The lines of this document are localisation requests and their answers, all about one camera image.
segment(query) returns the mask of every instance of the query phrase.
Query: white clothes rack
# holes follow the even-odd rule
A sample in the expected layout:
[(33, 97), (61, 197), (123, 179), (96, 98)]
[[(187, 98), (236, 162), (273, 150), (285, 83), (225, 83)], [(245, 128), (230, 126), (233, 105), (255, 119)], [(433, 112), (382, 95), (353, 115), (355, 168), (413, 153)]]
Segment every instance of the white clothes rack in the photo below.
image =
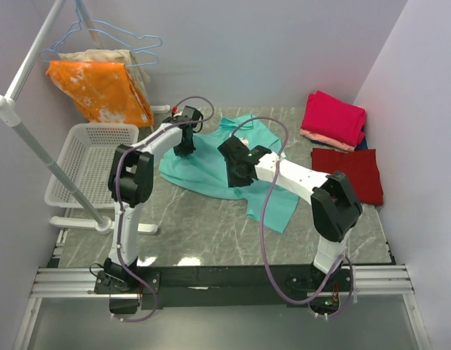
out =
[[(0, 95), (0, 118), (13, 129), (16, 134), (28, 145), (28, 147), (39, 157), (39, 159), (46, 165), (46, 167), (52, 172), (53, 175), (62, 183), (63, 186), (74, 196), (74, 198), (81, 204), (82, 208), (89, 213), (93, 218), (90, 219), (72, 219), (72, 218), (60, 218), (53, 217), (50, 223), (60, 228), (93, 228), (101, 234), (107, 234), (113, 229), (114, 223), (108, 217), (102, 216), (97, 209), (89, 202), (79, 188), (72, 182), (72, 180), (65, 174), (62, 168), (52, 159), (49, 153), (34, 137), (34, 135), (23, 124), (23, 121), (15, 112), (15, 104), (21, 89), (23, 88), (29, 73), (31, 72), (34, 63), (41, 51), (42, 45), (46, 35), (50, 32), (57, 20), (60, 11), (65, 5), (66, 0), (55, 0), (52, 8), (49, 11), (42, 27), (36, 35), (34, 42), (31, 45), (26, 57), (21, 63), (20, 68), (17, 70), (12, 83), (8, 87), (5, 95)], [(93, 24), (90, 21), (89, 15), (85, 6), (81, 0), (76, 1), (78, 10), (80, 11), (84, 22), (88, 28), (93, 28)], [(95, 46), (98, 49), (102, 48), (101, 41), (98, 34), (94, 31), (90, 32), (91, 38), (94, 41)], [(169, 106), (152, 106), (154, 113), (164, 113), (170, 110)], [(139, 231), (142, 233), (155, 233), (157, 230), (156, 225), (140, 225)]]

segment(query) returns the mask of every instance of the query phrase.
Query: gray marble surface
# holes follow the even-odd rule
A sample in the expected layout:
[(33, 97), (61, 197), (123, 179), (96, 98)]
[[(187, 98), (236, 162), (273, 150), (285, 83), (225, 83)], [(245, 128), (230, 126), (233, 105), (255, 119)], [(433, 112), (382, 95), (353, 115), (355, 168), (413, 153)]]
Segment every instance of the gray marble surface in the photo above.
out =
[[(311, 167), (309, 140), (299, 135), (304, 109), (299, 108), (221, 108), (203, 133), (217, 129), (220, 117), (252, 113), (272, 116), (284, 122), (290, 131), (286, 154), (289, 160)], [(164, 116), (157, 115), (162, 121)], [(275, 123), (264, 121), (283, 138)], [(226, 201), (177, 187), (160, 177), (158, 164), (154, 191), (146, 202), (142, 223), (160, 225), (155, 236), (138, 235), (140, 265), (253, 265), (261, 264), (259, 223), (246, 216), (246, 201)], [(355, 263), (390, 263), (388, 245), (374, 206), (363, 205), (357, 226), (348, 240), (348, 256)], [(113, 217), (111, 211), (103, 211)], [(75, 210), (74, 217), (87, 217)], [(310, 205), (300, 199), (283, 234), (266, 228), (265, 243), (269, 261), (274, 264), (306, 264), (313, 261), (319, 234), (314, 228)], [(112, 234), (100, 236), (95, 231), (68, 230), (60, 268), (85, 268), (102, 263), (111, 246)]]

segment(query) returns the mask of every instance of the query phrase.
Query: red folded cloth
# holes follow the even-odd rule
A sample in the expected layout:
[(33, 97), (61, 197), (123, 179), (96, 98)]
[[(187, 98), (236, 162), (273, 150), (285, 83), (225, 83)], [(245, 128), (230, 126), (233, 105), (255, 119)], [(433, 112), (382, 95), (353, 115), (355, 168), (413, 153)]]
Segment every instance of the red folded cloth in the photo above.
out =
[(361, 128), (365, 122), (366, 111), (361, 107), (346, 104), (318, 91), (307, 98), (301, 129), (356, 147), (363, 141), (364, 132)]
[(380, 184), (375, 149), (343, 153), (333, 149), (314, 148), (311, 158), (313, 170), (329, 174), (337, 170), (345, 173), (360, 202), (383, 205), (384, 192)]

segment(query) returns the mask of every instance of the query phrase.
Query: stack of folded clothes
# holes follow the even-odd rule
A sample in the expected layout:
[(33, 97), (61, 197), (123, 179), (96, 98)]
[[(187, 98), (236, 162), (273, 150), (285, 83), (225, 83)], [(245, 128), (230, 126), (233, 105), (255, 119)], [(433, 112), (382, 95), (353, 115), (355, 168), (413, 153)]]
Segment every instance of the stack of folded clothes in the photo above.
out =
[(312, 141), (352, 152), (366, 142), (362, 131), (365, 122), (366, 111), (361, 107), (318, 91), (307, 99), (300, 134)]

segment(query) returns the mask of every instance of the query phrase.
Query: laundry basket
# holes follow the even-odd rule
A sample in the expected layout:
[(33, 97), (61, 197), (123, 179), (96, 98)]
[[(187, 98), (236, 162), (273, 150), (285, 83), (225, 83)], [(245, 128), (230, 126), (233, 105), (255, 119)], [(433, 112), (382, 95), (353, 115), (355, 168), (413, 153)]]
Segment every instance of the laundry basket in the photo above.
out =
[[(117, 123), (78, 124), (66, 137), (58, 165), (96, 208), (113, 208), (107, 187), (115, 149), (134, 144), (139, 130), (134, 125)], [(52, 175), (44, 196), (49, 206), (81, 208), (71, 193)]]

